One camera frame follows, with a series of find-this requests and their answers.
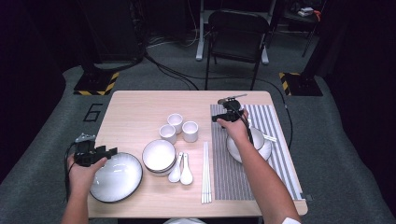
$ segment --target wooden table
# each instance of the wooden table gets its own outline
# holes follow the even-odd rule
[[[259,217],[255,201],[218,201],[201,204],[204,142],[209,142],[212,198],[214,199],[213,154],[211,152],[210,105],[220,98],[247,93],[238,98],[241,104],[272,105],[266,91],[116,91],[114,92],[96,138],[96,146],[117,147],[119,152],[136,156],[143,166],[139,188],[127,199],[117,203],[101,203],[88,198],[90,217]],[[177,152],[189,153],[193,174],[191,185],[170,183],[165,176],[156,176],[142,162],[145,146],[160,139],[159,129],[170,114],[179,113],[183,121],[199,125],[199,137],[194,143],[177,135]],[[300,215],[307,213],[305,200],[294,201]]]

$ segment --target cup rim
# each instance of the cup rim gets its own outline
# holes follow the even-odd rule
[[[180,122],[178,122],[178,123],[172,123],[172,122],[169,120],[172,116],[179,116],[179,117],[180,117]],[[174,113],[174,114],[169,115],[169,116],[168,116],[168,119],[167,119],[166,121],[167,121],[168,124],[170,124],[170,125],[179,125],[179,124],[181,124],[181,123],[183,122],[183,116],[181,116],[181,115],[178,114],[178,113]]]
[[[196,127],[196,129],[193,131],[193,133],[198,132],[198,130],[199,130],[198,124],[197,124],[195,121],[190,120],[190,121],[184,122],[183,127],[182,127],[183,133],[185,133],[184,127],[187,126],[187,125],[189,125],[190,123],[194,124],[195,127]]]
[[[173,126],[173,125],[171,125],[171,124],[164,124],[163,126],[161,126],[161,128],[160,128],[160,137],[168,137],[168,136],[163,136],[163,134],[162,134],[162,132],[161,132],[161,130],[163,129],[163,128],[165,128],[165,127],[171,127],[172,129],[173,129],[173,132],[172,132],[172,134],[171,135],[174,135],[174,134],[176,134],[176,128]]]

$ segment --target gray floor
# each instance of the gray floor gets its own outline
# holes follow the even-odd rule
[[[268,49],[270,63],[261,65],[254,90],[269,91],[305,194],[313,197],[308,203],[304,223],[396,223],[384,201],[371,172],[359,159],[345,135],[332,95],[321,77],[316,77],[322,97],[285,96],[293,124],[290,122],[279,91],[279,72],[302,72],[314,48],[301,57],[305,39],[297,34],[276,34]],[[205,77],[205,57],[195,61],[196,43],[183,47],[178,43],[148,48],[157,62],[178,72],[194,76],[191,81],[202,90]],[[119,64],[104,64],[115,67]],[[243,75],[244,64],[219,61],[211,70],[213,77],[224,77],[225,71]],[[64,97],[54,109],[45,126],[0,186],[0,223],[54,223],[61,220],[64,200],[64,152],[81,133],[96,134],[111,98],[73,94],[82,70],[64,72]],[[210,90],[236,90],[248,93],[249,79],[228,78],[209,81]],[[137,66],[120,72],[111,93],[119,90],[188,90],[191,86],[168,77],[144,60]],[[83,119],[92,104],[101,113],[96,122]],[[91,220],[91,223],[117,223],[116,219]]]

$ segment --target small white cup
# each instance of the small white cup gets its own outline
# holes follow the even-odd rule
[[[186,142],[195,142],[198,139],[198,124],[187,121],[183,124],[183,138]]]
[[[183,125],[183,117],[179,114],[171,114],[168,117],[168,124],[175,127],[176,133],[181,133],[181,128]]]
[[[170,124],[163,125],[160,129],[160,136],[161,139],[174,144],[177,140],[175,127]]]

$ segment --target person's right hand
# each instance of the person's right hand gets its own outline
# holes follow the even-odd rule
[[[244,119],[248,120],[248,111],[244,108]],[[248,131],[245,123],[239,119],[234,122],[217,119],[219,125],[227,130],[228,135],[236,142],[248,140]]]

